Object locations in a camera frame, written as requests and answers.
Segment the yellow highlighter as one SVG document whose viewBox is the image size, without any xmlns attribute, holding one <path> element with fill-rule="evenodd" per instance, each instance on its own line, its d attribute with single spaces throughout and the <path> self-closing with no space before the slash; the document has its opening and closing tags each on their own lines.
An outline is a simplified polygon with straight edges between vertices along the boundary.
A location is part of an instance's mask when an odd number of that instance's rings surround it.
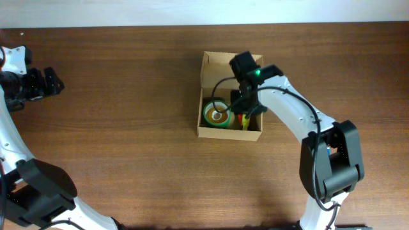
<svg viewBox="0 0 409 230">
<path fill-rule="evenodd" d="M 250 116 L 248 114 L 242 115 L 242 130 L 247 131 L 250 125 Z"/>
</svg>

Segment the brown cardboard box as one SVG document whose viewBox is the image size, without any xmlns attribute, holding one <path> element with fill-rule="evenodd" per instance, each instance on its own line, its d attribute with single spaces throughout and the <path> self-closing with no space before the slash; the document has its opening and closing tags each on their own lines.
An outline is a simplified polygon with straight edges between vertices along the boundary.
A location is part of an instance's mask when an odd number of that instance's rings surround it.
<svg viewBox="0 0 409 230">
<path fill-rule="evenodd" d="M 261 114 L 250 118 L 250 125 L 247 131 L 240 129 L 236 114 L 233 115 L 227 128 L 215 128 L 210 126 L 203 117 L 205 105 L 211 102 L 211 93 L 215 88 L 215 100 L 230 102 L 231 90 L 239 87 L 237 80 L 231 80 L 234 76 L 229 62 L 236 56 L 235 53 L 210 52 L 203 54 L 200 74 L 200 99 L 199 114 L 197 119 L 197 135 L 204 138 L 229 139 L 240 141 L 257 141 L 263 131 L 263 116 Z"/>
</svg>

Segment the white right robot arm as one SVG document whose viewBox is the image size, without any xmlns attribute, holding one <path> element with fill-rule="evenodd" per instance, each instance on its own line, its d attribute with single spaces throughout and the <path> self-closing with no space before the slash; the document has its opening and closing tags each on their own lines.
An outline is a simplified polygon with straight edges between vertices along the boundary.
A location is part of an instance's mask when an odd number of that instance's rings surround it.
<svg viewBox="0 0 409 230">
<path fill-rule="evenodd" d="M 229 65 L 240 92 L 232 106 L 247 115 L 272 111 L 301 145 L 299 176 L 308 198 L 298 229 L 335 229 L 343 202 L 365 175 L 357 127 L 315 108 L 278 67 L 260 66 L 250 52 Z"/>
</svg>

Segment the small yellow tape roll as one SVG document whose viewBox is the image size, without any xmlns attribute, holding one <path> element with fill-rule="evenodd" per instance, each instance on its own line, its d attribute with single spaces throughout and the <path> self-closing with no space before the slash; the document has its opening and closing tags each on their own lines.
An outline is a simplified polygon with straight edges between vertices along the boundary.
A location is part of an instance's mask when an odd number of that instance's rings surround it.
<svg viewBox="0 0 409 230">
<path fill-rule="evenodd" d="M 211 107 L 208 109 L 205 114 L 205 119 L 210 123 L 210 124 L 221 124 L 225 123 L 229 116 L 227 113 L 219 113 L 215 110 L 214 107 Z"/>
</svg>

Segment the red stapler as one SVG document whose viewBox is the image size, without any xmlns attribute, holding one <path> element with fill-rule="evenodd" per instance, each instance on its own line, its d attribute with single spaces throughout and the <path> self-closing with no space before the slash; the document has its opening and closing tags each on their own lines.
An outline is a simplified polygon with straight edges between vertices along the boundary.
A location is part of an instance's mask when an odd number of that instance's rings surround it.
<svg viewBox="0 0 409 230">
<path fill-rule="evenodd" d="M 242 125 L 243 114 L 237 114 L 236 118 L 238 120 L 238 125 L 239 125 L 240 129 L 242 129 L 242 127 L 243 127 L 243 125 Z"/>
</svg>

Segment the green tape roll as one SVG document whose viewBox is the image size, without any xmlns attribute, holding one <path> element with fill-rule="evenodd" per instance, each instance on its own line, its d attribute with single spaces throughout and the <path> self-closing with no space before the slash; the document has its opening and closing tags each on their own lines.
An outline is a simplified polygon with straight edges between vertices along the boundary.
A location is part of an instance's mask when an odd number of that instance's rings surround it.
<svg viewBox="0 0 409 230">
<path fill-rule="evenodd" d="M 222 100 L 209 102 L 203 109 L 203 117 L 205 121 L 215 128 L 227 128 L 233 117 L 230 110 L 222 112 L 228 108 L 228 104 Z"/>
</svg>

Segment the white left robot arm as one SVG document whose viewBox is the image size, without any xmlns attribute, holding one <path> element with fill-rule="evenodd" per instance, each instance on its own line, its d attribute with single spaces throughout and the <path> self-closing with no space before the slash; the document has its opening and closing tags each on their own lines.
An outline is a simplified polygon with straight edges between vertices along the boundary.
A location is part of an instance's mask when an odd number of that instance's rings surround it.
<svg viewBox="0 0 409 230">
<path fill-rule="evenodd" d="M 124 229 L 81 200 L 66 171 L 38 160 L 10 116 L 26 101 L 57 95 L 64 87 L 51 67 L 1 73 L 1 220 L 40 229 Z"/>
</svg>

